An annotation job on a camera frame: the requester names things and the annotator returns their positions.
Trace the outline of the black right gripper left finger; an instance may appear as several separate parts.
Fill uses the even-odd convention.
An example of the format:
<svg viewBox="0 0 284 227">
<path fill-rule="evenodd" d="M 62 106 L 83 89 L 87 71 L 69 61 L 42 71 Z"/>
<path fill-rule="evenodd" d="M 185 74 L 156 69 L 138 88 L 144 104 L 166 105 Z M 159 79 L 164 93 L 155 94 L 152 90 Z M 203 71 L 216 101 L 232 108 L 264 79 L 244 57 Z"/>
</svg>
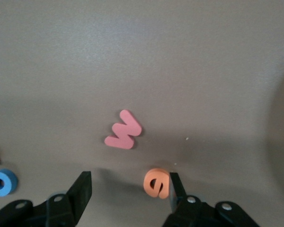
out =
<svg viewBox="0 0 284 227">
<path fill-rule="evenodd" d="M 0 209 L 0 227 L 74 227 L 92 196 L 90 171 L 83 171 L 64 194 L 51 196 L 34 206 L 16 200 Z"/>
</svg>

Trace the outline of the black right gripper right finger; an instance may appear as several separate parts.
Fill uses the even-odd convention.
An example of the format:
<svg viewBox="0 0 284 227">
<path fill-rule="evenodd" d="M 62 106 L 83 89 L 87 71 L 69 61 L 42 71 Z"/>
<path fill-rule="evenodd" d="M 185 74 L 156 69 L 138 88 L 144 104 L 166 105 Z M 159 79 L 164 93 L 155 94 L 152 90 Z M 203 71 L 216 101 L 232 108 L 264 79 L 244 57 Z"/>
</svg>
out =
<svg viewBox="0 0 284 227">
<path fill-rule="evenodd" d="M 169 174 L 169 198 L 172 213 L 164 227 L 258 227 L 238 204 L 218 202 L 214 207 L 186 193 L 178 173 Z"/>
</svg>

